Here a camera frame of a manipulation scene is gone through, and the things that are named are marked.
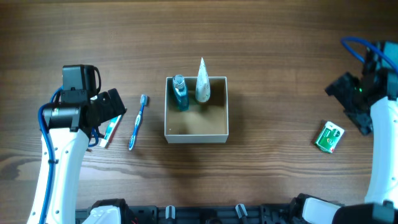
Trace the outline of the green soap box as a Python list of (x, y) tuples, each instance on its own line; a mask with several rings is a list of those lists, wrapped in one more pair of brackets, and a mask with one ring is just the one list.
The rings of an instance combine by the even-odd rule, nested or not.
[(315, 145), (319, 150), (332, 154), (345, 130), (331, 121), (327, 121), (318, 135)]

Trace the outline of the blue mouthwash bottle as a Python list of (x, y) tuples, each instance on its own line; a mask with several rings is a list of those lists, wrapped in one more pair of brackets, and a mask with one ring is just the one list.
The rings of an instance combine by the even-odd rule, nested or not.
[(183, 75), (175, 75), (172, 77), (172, 86), (177, 105), (180, 111), (186, 111), (189, 108), (188, 88)]

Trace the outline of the white lotion tube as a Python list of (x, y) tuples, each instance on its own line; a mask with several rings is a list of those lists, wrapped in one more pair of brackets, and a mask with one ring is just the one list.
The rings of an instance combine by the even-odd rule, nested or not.
[(200, 67), (197, 75), (195, 98), (199, 103), (206, 103), (210, 99), (210, 80), (206, 69), (205, 61), (201, 58)]

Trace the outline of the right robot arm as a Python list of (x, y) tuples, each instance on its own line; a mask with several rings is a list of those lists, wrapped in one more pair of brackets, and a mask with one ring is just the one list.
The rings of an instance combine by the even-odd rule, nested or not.
[(363, 135), (373, 134), (371, 179), (364, 203), (341, 206), (299, 195), (291, 223), (397, 223), (397, 43), (344, 37), (341, 44), (363, 64), (362, 78), (345, 73), (325, 91)]

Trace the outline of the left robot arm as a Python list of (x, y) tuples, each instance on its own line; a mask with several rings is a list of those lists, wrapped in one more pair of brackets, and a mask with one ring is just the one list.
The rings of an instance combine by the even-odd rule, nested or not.
[(126, 108), (113, 88), (101, 91), (93, 65), (65, 65), (63, 84), (39, 108), (42, 158), (29, 223), (73, 223), (83, 157), (98, 128)]

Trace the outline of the teal red toothpaste tube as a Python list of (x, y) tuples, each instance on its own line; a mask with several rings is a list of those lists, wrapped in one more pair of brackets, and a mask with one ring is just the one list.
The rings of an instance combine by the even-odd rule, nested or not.
[(101, 138), (101, 141), (99, 142), (99, 146), (103, 148), (107, 148), (113, 139), (113, 136), (123, 118), (123, 115), (119, 115), (115, 118), (112, 118), (109, 121), (109, 124), (106, 128), (104, 136)]

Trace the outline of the blue white toothbrush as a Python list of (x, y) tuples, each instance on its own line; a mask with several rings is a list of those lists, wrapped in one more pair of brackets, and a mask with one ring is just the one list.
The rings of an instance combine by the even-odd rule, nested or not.
[(136, 144), (136, 139), (137, 139), (137, 133), (139, 131), (139, 128), (141, 126), (142, 123), (142, 115), (144, 112), (144, 108), (147, 106), (149, 101), (149, 97), (147, 95), (141, 95), (141, 99), (140, 99), (140, 110), (136, 116), (136, 120), (135, 120), (135, 124), (134, 124), (134, 130), (132, 132), (132, 136), (130, 138), (129, 141), (129, 150), (132, 151), (134, 149), (134, 146)]

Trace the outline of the white cardboard open box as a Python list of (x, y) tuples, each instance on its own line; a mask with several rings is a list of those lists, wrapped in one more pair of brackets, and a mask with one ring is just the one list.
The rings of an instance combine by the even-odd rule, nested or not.
[(166, 78), (164, 100), (164, 136), (169, 144), (225, 143), (229, 136), (228, 79), (210, 77), (210, 99), (195, 99), (197, 79), (186, 77), (189, 108), (180, 111), (172, 78)]

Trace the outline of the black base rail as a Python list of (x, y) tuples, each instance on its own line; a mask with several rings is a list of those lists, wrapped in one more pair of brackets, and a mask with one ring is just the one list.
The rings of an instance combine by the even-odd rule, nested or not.
[[(139, 223), (167, 223), (166, 208), (156, 206), (130, 206)], [(287, 204), (262, 204), (246, 206), (247, 223), (305, 223), (289, 215)], [(221, 223), (242, 223), (234, 206), (227, 207), (176, 207), (174, 223), (205, 223), (218, 218)]]

